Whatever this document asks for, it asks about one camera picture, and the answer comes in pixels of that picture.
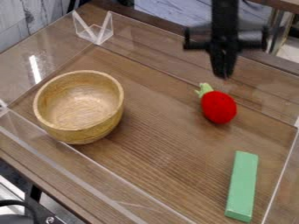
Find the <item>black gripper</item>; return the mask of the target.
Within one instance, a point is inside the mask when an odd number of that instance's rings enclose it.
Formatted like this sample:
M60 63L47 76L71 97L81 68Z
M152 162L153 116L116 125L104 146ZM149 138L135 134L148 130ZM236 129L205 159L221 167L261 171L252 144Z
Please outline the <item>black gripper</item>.
M265 26L263 26L260 30L260 39L240 39L240 32L257 32L257 30L243 29L233 31L231 34L227 34L223 31L213 31L209 26L193 26L184 29L183 49L205 50L207 52L209 51L212 72L219 78L224 77L224 71L225 78L232 75L239 51L241 51L243 49L267 49L268 28ZM205 34L209 34L208 41L199 42L192 40L192 35L203 36Z

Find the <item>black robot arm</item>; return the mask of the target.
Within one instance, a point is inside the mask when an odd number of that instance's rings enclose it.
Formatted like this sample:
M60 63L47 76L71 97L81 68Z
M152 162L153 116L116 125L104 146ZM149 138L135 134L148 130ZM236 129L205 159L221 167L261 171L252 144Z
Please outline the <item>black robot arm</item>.
M267 49L269 29L239 18L239 0L211 0L211 22L184 29L184 50L209 55L213 75L225 80L243 50Z

